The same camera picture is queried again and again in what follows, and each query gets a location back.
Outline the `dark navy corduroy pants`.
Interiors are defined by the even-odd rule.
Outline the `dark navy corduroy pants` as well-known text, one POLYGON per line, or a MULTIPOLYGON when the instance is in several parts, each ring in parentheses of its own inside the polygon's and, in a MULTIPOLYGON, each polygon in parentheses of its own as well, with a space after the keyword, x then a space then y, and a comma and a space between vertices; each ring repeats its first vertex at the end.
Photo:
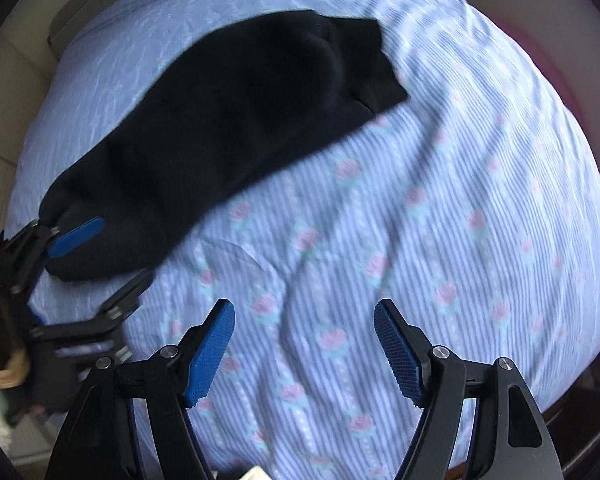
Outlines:
POLYGON ((406 97, 373 18, 285 11, 210 32, 50 186, 43 224, 102 230, 47 272, 84 282, 154 268, 211 209, 406 97))

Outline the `blue striped floral bedsheet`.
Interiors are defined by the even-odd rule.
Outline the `blue striped floral bedsheet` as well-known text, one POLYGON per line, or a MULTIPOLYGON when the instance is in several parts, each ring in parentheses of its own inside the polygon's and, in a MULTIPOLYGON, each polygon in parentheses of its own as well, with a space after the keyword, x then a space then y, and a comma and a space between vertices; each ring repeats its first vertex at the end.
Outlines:
POLYGON ((235 331, 190 413, 214 470, 390 479, 419 419, 374 331, 389 298, 464 359, 509 356, 540 408, 600 352, 600 172, 526 52, 465 0, 119 0, 62 57, 6 231, 207 32, 265 12, 369 16, 410 98, 212 211, 128 322, 133 356, 216 300, 235 331))

